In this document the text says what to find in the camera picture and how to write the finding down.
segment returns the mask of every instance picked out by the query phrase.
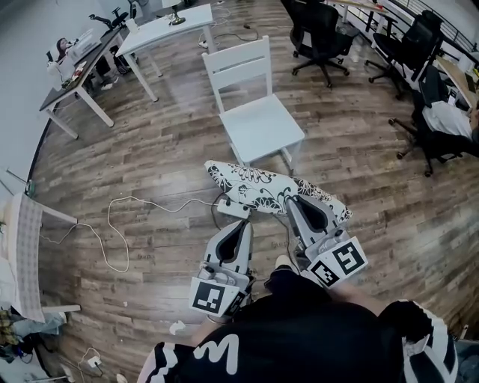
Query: chair backrest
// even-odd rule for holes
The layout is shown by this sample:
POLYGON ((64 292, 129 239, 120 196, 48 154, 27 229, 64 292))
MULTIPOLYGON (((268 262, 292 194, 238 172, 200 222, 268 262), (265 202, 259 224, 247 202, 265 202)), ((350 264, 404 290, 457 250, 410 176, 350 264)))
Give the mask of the chair backrest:
POLYGON ((419 89, 428 108, 432 108, 433 102, 448 100, 448 87, 442 81, 437 68, 432 65, 427 67, 425 81, 419 82, 419 89))
POLYGON ((253 77, 266 75, 266 90, 272 95, 271 56, 269 38, 224 49, 211 54, 203 53, 211 87, 215 94, 219 112, 225 113, 219 90, 253 77))
POLYGON ((442 20, 430 10, 416 16, 402 39, 403 62, 409 69, 422 67, 433 54, 442 41, 441 23, 442 20))
POLYGON ((293 20, 293 34, 307 31, 311 34, 311 41, 317 46, 330 45, 335 40, 339 18, 336 8, 321 4, 318 0, 307 0, 306 3, 296 0, 281 2, 293 20))

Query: plug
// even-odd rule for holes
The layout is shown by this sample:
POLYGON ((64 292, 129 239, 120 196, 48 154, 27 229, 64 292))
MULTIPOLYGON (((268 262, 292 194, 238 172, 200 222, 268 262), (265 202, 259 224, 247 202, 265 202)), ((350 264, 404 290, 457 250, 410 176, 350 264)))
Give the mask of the plug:
POLYGON ((88 365, 91 368, 95 368, 96 366, 101 365, 101 363, 102 361, 97 356, 93 356, 92 358, 88 359, 88 365))

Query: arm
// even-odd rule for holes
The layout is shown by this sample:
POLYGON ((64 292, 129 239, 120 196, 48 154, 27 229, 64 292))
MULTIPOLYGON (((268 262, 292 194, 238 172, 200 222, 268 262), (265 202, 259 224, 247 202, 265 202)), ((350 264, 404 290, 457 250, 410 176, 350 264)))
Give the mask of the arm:
POLYGON ((335 301, 357 304, 367 308, 377 316, 379 316, 387 306, 386 302, 373 298, 348 282, 341 282, 336 287, 328 290, 328 293, 335 301))
POLYGON ((192 335, 190 346, 197 347, 212 332, 222 327, 224 323, 214 322, 207 317, 196 332, 192 335))

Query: power strip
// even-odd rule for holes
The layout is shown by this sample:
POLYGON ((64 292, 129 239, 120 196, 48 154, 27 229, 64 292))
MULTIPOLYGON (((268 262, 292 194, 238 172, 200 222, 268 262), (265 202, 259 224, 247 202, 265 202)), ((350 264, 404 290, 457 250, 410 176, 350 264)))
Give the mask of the power strip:
POLYGON ((218 204, 218 211, 222 212, 223 214, 232 215, 233 217, 238 217, 242 219, 247 219, 251 210, 237 202, 233 202, 229 198, 227 200, 220 200, 218 204))

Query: white cable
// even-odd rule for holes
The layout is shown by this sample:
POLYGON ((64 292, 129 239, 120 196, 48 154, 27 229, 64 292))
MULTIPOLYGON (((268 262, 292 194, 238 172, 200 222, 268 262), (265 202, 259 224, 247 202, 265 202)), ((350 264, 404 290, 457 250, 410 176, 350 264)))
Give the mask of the white cable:
POLYGON ((97 234, 97 232, 94 230, 94 228, 89 225, 89 224, 81 224, 81 223, 78 223, 78 224, 74 224, 69 230, 68 232, 64 235, 64 237, 60 240, 60 241, 52 241, 50 238, 48 237, 45 237, 45 236, 42 236, 40 234, 40 237, 42 237, 43 239, 46 239, 48 242, 50 243, 55 243, 56 245, 60 245, 65 238, 68 237, 68 235, 72 232, 72 230, 77 227, 77 226, 86 226, 86 227, 89 227, 91 229, 91 231, 93 231, 93 234, 95 236, 97 236, 98 240, 100 241, 100 247, 102 248, 102 253, 103 253, 103 258, 105 259, 105 263, 106 265, 112 269, 112 270, 115 270, 116 272, 121 272, 121 273, 124 273, 124 272, 127 272, 128 269, 129 269, 129 248, 128 248, 128 243, 126 242, 126 239, 125 237, 117 230, 116 227, 114 227, 112 225, 112 223, 110 222, 110 210, 112 208, 112 204, 114 202, 117 202, 117 201, 120 201, 120 200, 129 200, 129 199, 132 199, 132 200, 137 200, 138 202, 143 202, 143 203, 148 203, 150 205, 154 205, 156 207, 159 207, 160 209, 163 209, 165 210, 166 212, 179 212, 183 207, 185 207, 186 205, 188 205, 188 203, 190 202, 199 202, 199 203, 202 203, 203 205, 208 205, 208 206, 218 206, 217 203, 209 203, 209 202, 204 202, 202 200, 199 200, 197 198, 192 198, 191 200, 188 200, 186 201, 183 205, 181 205, 181 207, 179 209, 176 209, 176 210, 169 210, 169 209, 166 209, 165 207, 163 206, 160 206, 154 202, 151 202, 151 201, 148 201, 148 200, 140 200, 139 198, 137 197, 133 197, 132 195, 129 195, 128 197, 122 197, 122 198, 116 198, 115 200, 112 200, 112 202, 110 202, 110 204, 108 205, 108 225, 118 233, 118 235, 122 238, 123 242, 125 243, 125 248, 126 248, 126 268, 124 270, 118 270, 116 269, 115 267, 113 267, 112 265, 109 264, 108 262, 108 258, 106 257, 106 254, 105 254, 105 249, 103 248, 103 242, 102 242, 102 239, 100 238, 100 236, 97 234))
POLYGON ((88 354, 88 352, 89 352, 90 350, 95 351, 95 352, 97 353, 98 359, 99 359, 100 361, 102 360, 102 355, 100 355, 100 353, 99 353, 96 349, 94 349, 93 347, 88 347, 87 352, 86 352, 85 354, 83 354, 82 359, 80 359, 80 362, 78 362, 78 364, 77 364, 78 369, 80 370, 80 375, 82 376, 82 381, 83 381, 83 383, 85 383, 85 378, 83 377, 83 371, 82 371, 82 368, 80 367, 80 364, 82 364, 82 362, 85 360, 85 356, 87 356, 87 354, 88 354))
MULTIPOLYGON (((216 19, 215 19, 215 16, 213 15, 213 24, 210 26, 210 29, 213 29, 215 28, 216 26, 218 25, 223 25, 223 24, 226 24, 228 22, 228 17, 231 16, 231 12, 229 9, 227 8, 223 8, 221 5, 217 5, 216 7, 211 7, 211 11, 212 13, 214 13, 215 11, 218 11, 218 10, 225 10, 226 11, 226 14, 224 15, 216 15, 216 19)), ((203 36, 204 33, 201 33, 200 34, 200 37, 198 38, 198 48, 201 48, 200 47, 200 42, 201 42, 201 36, 203 36)))

